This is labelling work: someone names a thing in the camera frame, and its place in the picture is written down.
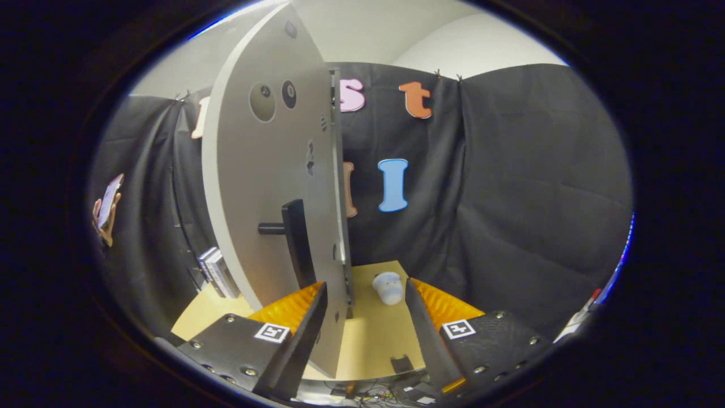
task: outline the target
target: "orange letter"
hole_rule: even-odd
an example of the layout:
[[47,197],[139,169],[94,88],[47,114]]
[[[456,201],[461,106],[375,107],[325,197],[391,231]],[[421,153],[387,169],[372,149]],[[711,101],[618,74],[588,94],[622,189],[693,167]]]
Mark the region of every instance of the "orange letter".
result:
[[423,98],[431,97],[428,89],[423,89],[420,82],[408,82],[398,87],[405,92],[405,109],[414,118],[427,119],[433,115],[433,111],[423,107]]
[[352,196],[350,195],[350,173],[355,166],[349,161],[342,163],[342,171],[345,173],[345,213],[347,218],[357,215],[357,208],[352,204]]

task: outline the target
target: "book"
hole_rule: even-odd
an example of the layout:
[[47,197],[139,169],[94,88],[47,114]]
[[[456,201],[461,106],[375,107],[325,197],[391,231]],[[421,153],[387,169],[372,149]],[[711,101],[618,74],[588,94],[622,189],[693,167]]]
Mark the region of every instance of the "book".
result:
[[226,298],[238,298],[239,288],[236,286],[234,279],[231,277],[231,273],[224,262],[224,258],[220,250],[214,252],[209,258],[206,259],[206,265],[209,269],[209,274],[216,281],[221,289],[222,293]]
[[206,252],[204,252],[198,258],[198,261],[199,261],[199,266],[202,268],[202,272],[204,273],[204,278],[207,280],[207,282],[209,282],[209,284],[211,286],[214,287],[214,290],[216,290],[217,294],[219,296],[221,296],[222,298],[224,298],[225,297],[224,296],[224,292],[221,290],[221,288],[219,287],[219,284],[217,283],[217,281],[212,276],[209,268],[207,267],[207,263],[206,263],[206,260],[210,256],[215,255],[218,251],[219,250],[216,247],[211,247],[209,250],[207,250]]

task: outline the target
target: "blue letter i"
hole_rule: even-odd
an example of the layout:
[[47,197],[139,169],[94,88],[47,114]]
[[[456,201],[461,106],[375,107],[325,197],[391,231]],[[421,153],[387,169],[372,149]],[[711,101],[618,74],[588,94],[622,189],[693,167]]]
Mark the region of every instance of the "blue letter i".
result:
[[378,168],[383,172],[383,203],[378,206],[380,211],[391,213],[407,207],[403,198],[403,173],[407,168],[405,159],[381,160]]

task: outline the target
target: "round hole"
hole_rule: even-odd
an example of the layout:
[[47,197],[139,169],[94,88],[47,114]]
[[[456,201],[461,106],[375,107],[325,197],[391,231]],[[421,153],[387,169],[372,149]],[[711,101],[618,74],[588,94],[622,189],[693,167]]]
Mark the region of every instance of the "round hole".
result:
[[272,120],[275,112],[275,99],[272,89],[263,83],[258,83],[252,87],[249,93],[249,106],[257,119],[262,122]]
[[290,109],[297,105],[297,90],[292,81],[284,81],[282,84],[282,100]]

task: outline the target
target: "foam letter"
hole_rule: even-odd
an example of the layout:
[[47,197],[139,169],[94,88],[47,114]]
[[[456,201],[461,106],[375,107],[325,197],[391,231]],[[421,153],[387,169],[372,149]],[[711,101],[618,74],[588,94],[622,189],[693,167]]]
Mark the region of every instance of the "foam letter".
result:
[[352,195],[350,194],[350,174],[355,166],[349,161],[342,163],[342,171],[345,173],[345,213],[347,218],[357,215],[357,208],[352,204]]
[[405,109],[414,118],[427,119],[433,111],[423,106],[423,98],[430,98],[431,92],[423,89],[420,82],[408,82],[398,87],[405,92]]
[[202,98],[199,101],[199,119],[196,120],[196,129],[191,132],[192,139],[198,139],[204,136],[204,124],[207,121],[207,107],[209,106],[209,97]]
[[403,173],[407,168],[405,159],[388,159],[378,163],[383,172],[383,203],[378,206],[380,211],[391,213],[407,207],[403,198]]
[[340,111],[352,112],[365,106],[365,96],[361,94],[363,83],[357,79],[340,80]]

